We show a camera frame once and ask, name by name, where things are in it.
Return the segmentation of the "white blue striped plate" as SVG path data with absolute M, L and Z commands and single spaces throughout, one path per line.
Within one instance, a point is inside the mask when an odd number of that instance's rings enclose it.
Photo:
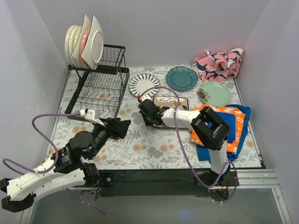
M 160 80 L 156 76 L 148 73 L 142 73 L 134 76 L 130 80 L 128 88 L 135 97 L 138 97 L 147 89 L 159 87 L 160 85 Z

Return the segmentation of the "teal scalloped plate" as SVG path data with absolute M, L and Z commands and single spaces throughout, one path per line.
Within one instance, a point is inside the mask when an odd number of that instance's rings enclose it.
M 173 89 L 187 91 L 197 84 L 198 76 L 193 70 L 187 67 L 177 66 L 167 72 L 165 80 Z

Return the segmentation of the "mint green plate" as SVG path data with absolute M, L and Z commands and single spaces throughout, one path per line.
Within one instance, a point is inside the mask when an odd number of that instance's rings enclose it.
M 228 87 L 212 81 L 203 83 L 199 87 L 198 95 L 202 102 L 214 107 L 226 106 L 231 100 L 231 92 Z

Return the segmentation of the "white black rimmed square plate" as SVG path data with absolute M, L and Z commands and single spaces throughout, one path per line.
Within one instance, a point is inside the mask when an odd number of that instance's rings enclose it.
M 98 66 L 104 47 L 104 38 L 102 28 L 93 15 L 89 35 L 86 40 L 85 47 L 80 54 L 81 58 L 87 63 L 90 69 L 96 69 Z

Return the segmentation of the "pink round plate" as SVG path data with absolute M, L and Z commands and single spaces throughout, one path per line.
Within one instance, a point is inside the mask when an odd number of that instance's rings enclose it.
M 83 34 L 83 36 L 82 36 L 82 39 L 81 39 L 81 41 L 80 41 L 80 47 L 79 47 L 79 59 L 80 59 L 81 66 L 82 66 L 83 68 L 89 68 L 87 62 L 86 62 L 86 61 L 82 58 L 82 56 L 81 56 L 81 54 L 82 54 L 82 52 L 83 52 L 83 50 L 84 50 L 84 48 L 85 48 L 85 45 L 86 45 L 86 42 L 87 42 L 87 38 L 88 38 L 88 36 L 89 36 L 89 33 L 90 33 L 90 28 L 88 28 L 88 29 L 84 32 L 84 34 Z

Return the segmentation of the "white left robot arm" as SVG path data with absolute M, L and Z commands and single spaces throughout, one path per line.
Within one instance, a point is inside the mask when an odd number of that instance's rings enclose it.
M 120 118 L 95 124 L 93 131 L 80 131 L 34 171 L 15 179 L 4 178 L 0 189 L 7 194 L 2 208 L 20 212 L 39 199 L 72 187 L 101 187 L 103 178 L 92 161 L 108 139 L 124 139 L 131 124 Z

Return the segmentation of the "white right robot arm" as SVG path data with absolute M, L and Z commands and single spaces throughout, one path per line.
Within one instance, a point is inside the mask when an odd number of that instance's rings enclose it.
M 228 180 L 230 165 L 227 157 L 228 124 L 210 107 L 197 111 L 181 111 L 158 107 L 150 99 L 140 99 L 138 108 L 147 126 L 187 128 L 195 131 L 201 143 L 208 149 L 211 167 L 208 173 L 197 174 L 190 164 L 185 150 L 183 155 L 200 185 L 211 188 Z

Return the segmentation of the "floral table mat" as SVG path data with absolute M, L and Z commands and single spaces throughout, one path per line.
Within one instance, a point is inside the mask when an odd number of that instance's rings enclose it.
M 129 81 L 136 75 L 148 73 L 160 80 L 161 86 L 167 86 L 165 76 L 171 67 L 157 68 L 130 68 Z M 64 91 L 61 112 L 64 113 L 67 99 L 71 97 L 77 87 L 78 79 L 68 75 Z M 189 110 L 193 107 L 201 107 L 202 102 L 198 97 L 201 81 L 189 91 L 176 91 L 179 96 L 186 97 L 189 101 Z M 240 97 L 233 79 L 225 81 L 231 92 L 229 104 L 241 104 Z M 189 168 L 183 156 L 175 129 L 162 129 L 146 127 L 138 109 L 138 102 L 127 87 L 117 117 L 122 120 L 130 119 L 131 125 L 123 140 L 108 140 L 105 146 L 94 158 L 98 169 L 151 169 L 151 168 Z M 54 132 L 53 142 L 58 149 L 65 146 L 68 140 L 79 131 L 91 131 L 93 126 L 84 121 L 71 120 L 67 117 L 59 117 Z M 180 137 L 184 149 L 193 168 L 210 168 L 208 161 L 199 161 L 197 145 L 191 141 L 191 133 L 188 130 L 180 130 Z M 258 150 L 254 138 L 248 128 L 248 134 L 243 143 L 241 152 L 233 161 L 237 168 L 261 168 Z

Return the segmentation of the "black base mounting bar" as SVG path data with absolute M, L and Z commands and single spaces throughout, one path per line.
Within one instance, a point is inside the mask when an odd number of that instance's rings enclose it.
M 190 169 L 100 170 L 101 197 L 113 196 L 196 196 L 208 198 Z

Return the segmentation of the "pink navy patterned cloth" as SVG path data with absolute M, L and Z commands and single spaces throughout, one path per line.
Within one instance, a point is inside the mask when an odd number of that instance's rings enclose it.
M 223 83 L 238 75 L 243 53 L 241 48 L 216 53 L 203 51 L 195 57 L 191 69 L 202 82 L 208 80 Z

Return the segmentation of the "orange white cloth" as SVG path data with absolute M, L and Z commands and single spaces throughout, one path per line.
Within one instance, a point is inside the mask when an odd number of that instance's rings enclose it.
M 203 104 L 201 107 L 195 106 L 193 110 L 199 111 L 204 107 L 212 108 L 229 125 L 227 152 L 236 154 L 246 115 L 237 107 L 213 107 L 208 104 Z

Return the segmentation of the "cream round plate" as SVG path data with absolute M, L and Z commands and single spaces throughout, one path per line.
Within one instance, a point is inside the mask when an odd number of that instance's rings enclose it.
M 69 65 L 73 65 L 73 63 L 71 62 L 70 54 L 69 54 L 70 36 L 71 36 L 71 32 L 73 31 L 73 29 L 75 29 L 77 27 L 78 27 L 77 25 L 70 26 L 68 28 L 67 32 L 66 32 L 66 35 L 65 35 L 64 52 L 65 52 L 66 60 L 67 60 Z

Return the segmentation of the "white green rimmed plate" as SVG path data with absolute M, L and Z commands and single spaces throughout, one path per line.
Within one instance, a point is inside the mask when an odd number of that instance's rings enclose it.
M 78 26 L 77 28 L 73 29 L 73 31 L 71 32 L 71 36 L 70 36 L 70 41 L 69 41 L 69 54 L 70 54 L 70 58 L 71 58 L 71 62 L 73 63 L 73 67 L 76 67 L 76 60 L 75 58 L 72 56 L 73 50 L 75 48 L 75 45 L 77 43 L 78 40 L 78 34 L 77 32 L 80 30 L 80 26 Z

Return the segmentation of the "cream square plate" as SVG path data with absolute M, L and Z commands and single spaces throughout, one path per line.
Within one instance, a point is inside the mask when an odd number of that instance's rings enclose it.
M 78 67 L 81 66 L 81 63 L 80 63 L 80 43 L 81 43 L 81 40 L 82 40 L 82 37 L 85 33 L 86 30 L 88 30 L 88 28 L 90 28 L 91 26 L 91 21 L 89 20 L 89 18 L 84 15 L 84 19 L 83 19 L 83 24 L 81 26 L 81 29 L 80 29 L 80 32 L 79 32 L 79 36 L 78 36 L 78 40 L 77 40 L 77 43 L 75 45 L 75 48 L 71 54 L 71 56 L 76 60 L 76 62 L 78 62 Z

